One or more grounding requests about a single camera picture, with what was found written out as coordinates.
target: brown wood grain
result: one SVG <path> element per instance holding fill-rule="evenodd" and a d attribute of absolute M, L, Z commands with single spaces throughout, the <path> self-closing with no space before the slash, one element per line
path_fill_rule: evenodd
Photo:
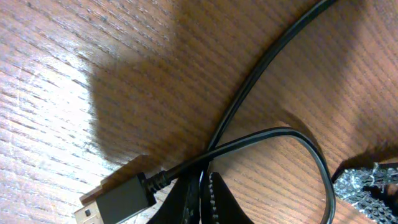
<path fill-rule="evenodd" d="M 202 152 L 259 56 L 315 2 L 1 0 L 0 223 L 74 223 L 101 181 Z M 338 1 L 270 64 L 222 141 L 293 126 L 317 140 L 331 173 L 395 144 L 397 24 L 397 1 Z M 255 223 L 322 218 L 322 180 L 292 139 L 212 169 Z M 169 190 L 128 223 L 148 221 Z M 334 223 L 370 221 L 338 200 Z"/>

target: black cable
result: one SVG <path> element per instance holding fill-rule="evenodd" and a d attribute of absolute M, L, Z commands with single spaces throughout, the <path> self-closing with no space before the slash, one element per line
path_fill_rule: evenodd
<path fill-rule="evenodd" d="M 297 22 L 295 22 L 290 28 L 285 31 L 262 55 L 260 60 L 254 66 L 253 70 L 249 76 L 245 79 L 239 90 L 235 93 L 232 102 L 229 104 L 225 110 L 222 119 L 218 123 L 216 131 L 211 138 L 207 150 L 208 152 L 191 159 L 187 162 L 171 168 L 168 171 L 162 171 L 157 175 L 147 179 L 146 186 L 151 192 L 156 192 L 161 188 L 169 185 L 171 180 L 178 178 L 182 173 L 193 169 L 194 167 L 205 167 L 207 169 L 208 163 L 227 152 L 235 151 L 241 149 L 250 144 L 255 144 L 259 141 L 273 138 L 277 136 L 290 136 L 294 137 L 300 143 L 302 143 L 310 152 L 312 157 L 317 164 L 319 171 L 321 173 L 322 181 L 325 185 L 326 190 L 326 207 L 325 213 L 321 223 L 332 223 L 333 217 L 336 210 L 336 198 L 333 190 L 333 184 L 330 179 L 330 173 L 326 164 L 326 160 L 322 157 L 320 151 L 315 147 L 315 145 L 306 137 L 304 134 L 292 129 L 292 128 L 272 128 L 257 133 L 250 134 L 248 136 L 239 138 L 237 140 L 228 142 L 221 146 L 216 147 L 223 135 L 232 117 L 237 112 L 238 108 L 241 106 L 243 100 L 249 94 L 250 90 L 256 84 L 257 80 L 260 78 L 264 70 L 272 62 L 275 56 L 286 46 L 286 44 L 293 39 L 308 23 L 310 23 L 314 18 L 316 18 L 320 13 L 330 7 L 336 0 L 322 0 L 316 3 L 308 12 L 306 12 Z"/>

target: cord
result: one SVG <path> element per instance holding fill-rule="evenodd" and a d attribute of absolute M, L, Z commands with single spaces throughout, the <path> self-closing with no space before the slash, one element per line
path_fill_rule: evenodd
<path fill-rule="evenodd" d="M 249 94 L 252 87 L 256 84 L 264 70 L 272 62 L 275 56 L 286 46 L 287 43 L 293 37 L 295 37 L 307 24 L 309 24 L 314 18 L 321 14 L 324 10 L 328 9 L 336 0 L 322 0 L 316 3 L 309 11 L 307 11 L 297 22 L 290 26 L 261 56 L 260 60 L 252 69 L 251 73 L 239 87 L 239 90 L 235 93 L 232 102 L 225 110 L 220 122 L 217 125 L 216 131 L 211 138 L 206 153 L 197 156 L 187 162 L 183 162 L 171 168 L 168 171 L 162 171 L 153 177 L 146 180 L 146 187 L 151 192 L 156 192 L 165 186 L 169 185 L 172 180 L 178 178 L 185 172 L 192 170 L 194 167 L 205 167 L 203 172 L 206 172 L 208 163 L 225 153 L 235 151 L 251 144 L 255 144 L 259 141 L 278 137 L 278 136 L 290 136 L 297 139 L 303 146 L 307 148 L 317 164 L 321 173 L 323 184 L 325 185 L 326 191 L 326 207 L 323 214 L 321 223 L 332 223 L 333 217 L 336 210 L 336 197 L 333 190 L 333 184 L 330 178 L 330 173 L 326 164 L 326 160 L 323 158 L 320 151 L 315 147 L 311 140 L 304 134 L 296 131 L 292 128 L 271 128 L 263 131 L 259 131 L 248 136 L 239 138 L 237 140 L 228 142 L 221 146 L 216 147 L 220 141 L 226 127 L 229 125 L 232 117 L 235 115 L 243 100 Z"/>

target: wooden surface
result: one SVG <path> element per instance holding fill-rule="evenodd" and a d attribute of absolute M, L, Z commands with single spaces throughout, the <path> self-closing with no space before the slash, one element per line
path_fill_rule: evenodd
<path fill-rule="evenodd" d="M 200 153 L 259 56 L 314 2 L 1 0 L 0 223 L 74 223 L 79 198 L 119 168 L 111 180 Z M 397 24 L 395 0 L 338 1 L 271 63 L 223 142 L 290 125 L 316 138 L 331 173 L 394 144 Z M 213 170 L 255 223 L 321 220 L 322 180 L 292 139 Z M 334 223 L 371 222 L 338 200 Z"/>

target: metal usb connector tip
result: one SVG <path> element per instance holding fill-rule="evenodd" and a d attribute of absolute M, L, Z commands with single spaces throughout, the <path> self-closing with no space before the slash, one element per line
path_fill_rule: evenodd
<path fill-rule="evenodd" d="M 97 201 L 91 202 L 82 209 L 77 210 L 75 218 L 77 224 L 104 224 Z"/>

